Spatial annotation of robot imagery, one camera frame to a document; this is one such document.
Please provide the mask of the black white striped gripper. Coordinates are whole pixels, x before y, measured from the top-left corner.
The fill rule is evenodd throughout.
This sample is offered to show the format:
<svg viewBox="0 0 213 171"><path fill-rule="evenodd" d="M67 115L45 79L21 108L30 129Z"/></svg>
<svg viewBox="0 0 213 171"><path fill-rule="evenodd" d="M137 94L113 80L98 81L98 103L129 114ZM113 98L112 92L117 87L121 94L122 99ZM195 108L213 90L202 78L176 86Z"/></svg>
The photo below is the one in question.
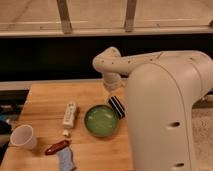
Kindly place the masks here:
<svg viewBox="0 0 213 171"><path fill-rule="evenodd" d="M120 119L125 117L125 108L116 96L109 97L108 104L117 112Z"/></svg>

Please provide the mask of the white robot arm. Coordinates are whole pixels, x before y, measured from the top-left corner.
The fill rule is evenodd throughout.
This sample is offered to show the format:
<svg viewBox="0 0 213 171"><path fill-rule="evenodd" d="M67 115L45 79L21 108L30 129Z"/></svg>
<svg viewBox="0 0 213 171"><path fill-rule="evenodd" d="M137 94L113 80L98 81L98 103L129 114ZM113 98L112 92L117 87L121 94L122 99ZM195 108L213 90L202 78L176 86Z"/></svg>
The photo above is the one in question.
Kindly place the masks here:
<svg viewBox="0 0 213 171"><path fill-rule="evenodd" d="M213 59L201 51L123 57L109 47L92 62L108 90L123 75L125 112L135 171L198 171L192 107L213 89Z"/></svg>

